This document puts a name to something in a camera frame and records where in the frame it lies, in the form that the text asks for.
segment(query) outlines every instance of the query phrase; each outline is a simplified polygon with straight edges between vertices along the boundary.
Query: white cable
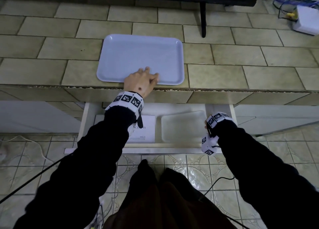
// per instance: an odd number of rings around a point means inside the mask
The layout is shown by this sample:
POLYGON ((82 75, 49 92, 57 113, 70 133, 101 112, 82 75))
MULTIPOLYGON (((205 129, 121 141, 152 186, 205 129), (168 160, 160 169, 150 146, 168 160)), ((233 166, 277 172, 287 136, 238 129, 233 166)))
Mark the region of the white cable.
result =
POLYGON ((0 142, 10 142, 10 141, 16 139, 17 137, 22 137, 23 139, 25 139, 25 140, 27 140, 27 141, 29 141, 29 142, 34 142, 34 143, 38 144, 38 145, 40 146, 40 150, 41 150, 41 155, 42 155, 42 157, 43 157, 45 160, 49 160, 50 162, 54 163, 54 161, 52 161, 51 159, 48 159, 48 158, 43 154, 42 146, 41 146, 39 143, 37 143, 37 142, 35 142, 35 141, 33 141, 33 140, 30 140, 30 139, 27 139, 27 138, 25 138, 25 137, 23 137, 23 136, 21 136, 21 135, 15 136, 14 138, 12 138, 12 139, 10 139, 10 140, 8 140, 8 141, 0 140, 0 142))

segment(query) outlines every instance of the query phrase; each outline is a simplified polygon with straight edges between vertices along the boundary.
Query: open drawer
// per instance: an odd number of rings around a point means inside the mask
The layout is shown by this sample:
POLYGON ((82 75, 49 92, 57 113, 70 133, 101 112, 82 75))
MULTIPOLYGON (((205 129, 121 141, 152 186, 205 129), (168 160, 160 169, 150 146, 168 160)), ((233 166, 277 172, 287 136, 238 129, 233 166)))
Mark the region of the open drawer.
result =
MULTIPOLYGON (((161 118, 163 115, 183 114, 188 112, 204 111, 206 115, 215 112, 225 112, 236 122, 233 105, 214 104, 171 104, 171 103, 145 103, 142 115, 155 116, 155 143, 127 143, 123 153, 134 154, 179 154, 179 153, 202 153, 201 140, 198 142, 165 143, 161 135, 161 118)), ((85 136, 91 126, 94 125, 96 115, 103 115, 102 103, 85 104, 78 141, 85 136)))

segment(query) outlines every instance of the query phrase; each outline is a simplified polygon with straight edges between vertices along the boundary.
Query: plastic tray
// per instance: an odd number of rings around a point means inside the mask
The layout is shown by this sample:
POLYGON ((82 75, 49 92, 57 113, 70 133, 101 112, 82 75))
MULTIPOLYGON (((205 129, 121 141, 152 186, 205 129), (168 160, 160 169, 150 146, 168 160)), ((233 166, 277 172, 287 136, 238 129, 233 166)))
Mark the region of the plastic tray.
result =
POLYGON ((207 133, 205 119, 204 111, 162 116, 162 140, 166 143, 201 142, 207 133))
POLYGON ((159 73, 160 85, 184 81, 182 42, 176 38, 110 34, 103 42, 97 77, 102 81, 123 82, 129 74, 149 66, 159 73))

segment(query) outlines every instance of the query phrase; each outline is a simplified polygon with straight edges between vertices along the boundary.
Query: hand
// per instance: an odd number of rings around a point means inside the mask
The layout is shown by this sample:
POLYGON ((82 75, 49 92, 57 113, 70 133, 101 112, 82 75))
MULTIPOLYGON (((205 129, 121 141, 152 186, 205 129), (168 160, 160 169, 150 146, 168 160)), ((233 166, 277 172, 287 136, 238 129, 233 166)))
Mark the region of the hand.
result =
POLYGON ((124 79, 124 90, 137 92, 146 98, 159 80, 159 74, 150 74, 149 67, 146 67, 145 70, 140 68, 124 79))

